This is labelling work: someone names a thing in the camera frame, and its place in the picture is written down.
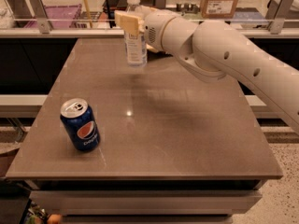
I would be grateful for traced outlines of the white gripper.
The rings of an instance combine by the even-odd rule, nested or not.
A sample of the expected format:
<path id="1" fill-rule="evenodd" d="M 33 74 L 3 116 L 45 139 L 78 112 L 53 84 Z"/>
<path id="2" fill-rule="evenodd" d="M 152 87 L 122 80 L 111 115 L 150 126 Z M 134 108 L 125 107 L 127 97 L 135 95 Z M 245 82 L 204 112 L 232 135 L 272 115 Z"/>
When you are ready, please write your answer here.
<path id="1" fill-rule="evenodd" d="M 179 48 L 178 14 L 169 10 L 157 10 L 155 7 L 141 7 L 143 15 L 135 11 L 116 10 L 115 23 L 130 35 L 139 35 L 144 32 L 146 42 L 158 51 L 175 52 Z"/>

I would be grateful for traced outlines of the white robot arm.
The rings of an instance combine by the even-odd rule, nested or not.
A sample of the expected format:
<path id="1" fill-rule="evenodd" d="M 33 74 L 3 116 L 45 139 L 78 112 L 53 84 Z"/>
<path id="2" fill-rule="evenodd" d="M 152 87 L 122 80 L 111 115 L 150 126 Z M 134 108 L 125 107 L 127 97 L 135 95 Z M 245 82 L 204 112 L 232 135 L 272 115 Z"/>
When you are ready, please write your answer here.
<path id="1" fill-rule="evenodd" d="M 171 54 L 195 77 L 216 82 L 229 75 L 257 95 L 299 133 L 299 73 L 263 51 L 224 21 L 187 21 L 169 10 L 141 6 L 115 12 L 115 22 L 130 35 Z"/>

